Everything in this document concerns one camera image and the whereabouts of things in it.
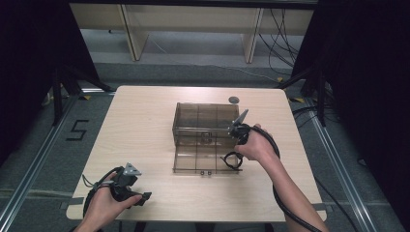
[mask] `finger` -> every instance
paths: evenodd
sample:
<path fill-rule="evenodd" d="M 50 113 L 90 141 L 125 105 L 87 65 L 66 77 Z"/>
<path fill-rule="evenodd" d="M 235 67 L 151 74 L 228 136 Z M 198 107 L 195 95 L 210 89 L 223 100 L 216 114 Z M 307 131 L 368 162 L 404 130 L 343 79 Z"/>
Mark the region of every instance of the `finger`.
<path fill-rule="evenodd" d="M 136 204 L 141 198 L 142 198 L 142 195 L 134 195 L 128 198 L 127 200 L 122 201 L 121 205 L 124 209 L 127 209 L 131 207 L 132 205 Z"/>

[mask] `handheld controller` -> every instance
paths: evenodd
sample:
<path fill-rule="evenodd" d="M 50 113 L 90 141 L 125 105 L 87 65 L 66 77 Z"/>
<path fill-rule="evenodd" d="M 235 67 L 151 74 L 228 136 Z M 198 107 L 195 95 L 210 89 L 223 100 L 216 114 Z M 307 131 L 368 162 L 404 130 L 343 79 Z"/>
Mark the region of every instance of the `handheld controller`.
<path fill-rule="evenodd" d="M 117 171 L 117 175 L 112 179 L 113 183 L 110 184 L 110 190 L 112 197 L 116 201 L 124 201 L 134 195 L 142 195 L 142 198 L 134 204 L 134 206 L 143 206 L 145 201 L 147 201 L 152 192 L 139 193 L 131 191 L 131 186 L 138 180 L 136 176 L 140 176 L 139 172 L 132 164 L 127 163 L 126 167 L 120 167 Z"/>

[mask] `forearm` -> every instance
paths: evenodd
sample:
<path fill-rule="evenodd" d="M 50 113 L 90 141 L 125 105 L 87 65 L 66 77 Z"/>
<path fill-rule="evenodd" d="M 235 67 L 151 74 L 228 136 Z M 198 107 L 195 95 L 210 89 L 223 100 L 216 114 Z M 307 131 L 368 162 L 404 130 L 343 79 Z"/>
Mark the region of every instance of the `forearm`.
<path fill-rule="evenodd" d="M 263 156 L 259 162 L 268 173 L 280 200 L 289 211 L 321 231 L 328 231 L 322 218 L 290 178 L 278 157 L 274 154 Z M 303 231 L 304 229 L 290 217 L 286 217 L 286 222 L 289 231 Z"/>

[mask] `floor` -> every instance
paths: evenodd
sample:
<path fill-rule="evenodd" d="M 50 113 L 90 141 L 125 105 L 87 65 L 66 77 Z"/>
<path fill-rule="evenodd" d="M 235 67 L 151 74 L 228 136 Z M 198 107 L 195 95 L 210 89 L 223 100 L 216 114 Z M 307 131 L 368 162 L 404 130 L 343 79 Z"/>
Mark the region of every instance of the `floor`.
<path fill-rule="evenodd" d="M 270 56 L 269 49 L 260 38 L 252 63 L 246 64 L 239 35 L 154 32 L 149 36 L 141 59 L 133 62 L 123 32 L 82 30 L 82 33 L 99 71 L 104 67 L 117 65 L 124 65 L 127 69 L 133 66 L 155 66 L 158 69 L 156 73 L 167 75 L 165 72 L 170 69 L 168 66 L 175 66 L 176 69 L 195 67 L 204 71 L 222 70 L 230 75 L 240 73 L 272 82 L 278 81 L 278 76 L 287 78 L 286 74 L 291 72 L 290 66 L 279 58 Z M 263 35 L 263 38 L 272 44 L 270 35 Z M 288 42 L 296 49 L 299 48 L 302 40 L 303 37 L 288 37 Z M 293 62 L 288 51 L 279 49 L 278 52 L 287 62 Z M 259 70 L 263 70 L 264 73 L 253 72 Z M 314 104 L 310 99 L 298 102 L 302 84 L 297 83 L 289 87 L 286 92 L 291 100 L 292 110 Z M 17 206 L 14 206 L 19 211 L 11 215 L 10 224 L 1 227 L 1 231 L 68 231 L 78 224 L 78 221 L 68 220 L 65 217 L 65 209 L 73 194 L 78 173 L 88 159 L 93 141 L 103 122 L 104 114 L 93 114 L 93 112 L 106 112 L 112 100 L 112 96 L 109 95 L 94 94 L 93 96 L 93 104 L 90 101 L 78 100 L 71 105 L 70 99 L 65 100 L 65 106 L 72 108 L 72 114 L 65 119 L 67 125 L 60 129 L 50 126 L 53 109 L 50 105 L 45 105 L 38 116 L 37 123 L 28 131 L 21 149 L 12 154 L 1 167 L 2 208 L 6 208 L 11 202 L 15 203 L 13 201 L 15 189 L 29 188 L 25 195 L 20 196 L 25 198 L 25 201 L 16 200 Z M 326 109 L 325 129 L 320 127 L 313 112 L 295 116 L 314 175 L 332 193 L 348 215 L 347 217 L 343 213 L 323 188 L 319 188 L 327 207 L 326 223 L 331 230 L 354 231 L 347 220 L 351 218 L 360 231 L 404 231 L 371 173 L 364 165 L 358 164 L 357 159 L 360 155 L 349 142 L 337 113 L 333 109 Z M 71 136 L 68 135 L 72 129 L 70 122 L 78 118 L 93 120 L 88 125 L 89 129 L 84 141 L 73 146 L 66 138 Z M 59 130 L 56 132 L 58 137 L 55 139 L 49 137 L 53 130 Z M 44 141 L 51 141 L 50 146 L 44 147 Z M 32 163 L 41 163 L 40 170 L 36 173 L 27 173 L 27 170 L 33 170 Z M 123 231 L 133 231 L 133 223 L 119 221 L 115 221 L 104 231 L 118 231 L 120 223 Z M 283 223 L 273 223 L 273 225 L 276 231 L 286 230 Z M 192 230 L 191 223 L 156 222 L 148 223 L 145 228 L 146 232 L 190 230 Z M 264 231 L 264 228 L 257 224 L 219 224 L 216 231 Z"/>

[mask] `human hand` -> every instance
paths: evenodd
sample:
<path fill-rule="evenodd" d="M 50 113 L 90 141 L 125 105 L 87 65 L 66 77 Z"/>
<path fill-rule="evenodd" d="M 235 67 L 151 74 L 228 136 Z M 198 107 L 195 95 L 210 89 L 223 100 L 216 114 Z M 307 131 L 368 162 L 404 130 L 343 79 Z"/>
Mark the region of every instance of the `human hand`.
<path fill-rule="evenodd" d="M 277 157 L 269 141 L 253 130 L 249 132 L 248 142 L 245 145 L 236 145 L 235 151 L 244 155 L 248 160 L 257 160 L 259 162 L 265 158 Z"/>
<path fill-rule="evenodd" d="M 116 173 L 111 173 L 105 180 L 111 180 L 115 175 Z M 97 190 L 91 199 L 84 219 L 74 231 L 98 231 L 116 219 L 125 209 L 137 203 L 141 198 L 141 195 L 135 195 L 125 201 L 118 202 L 112 197 L 109 188 L 102 187 Z"/>

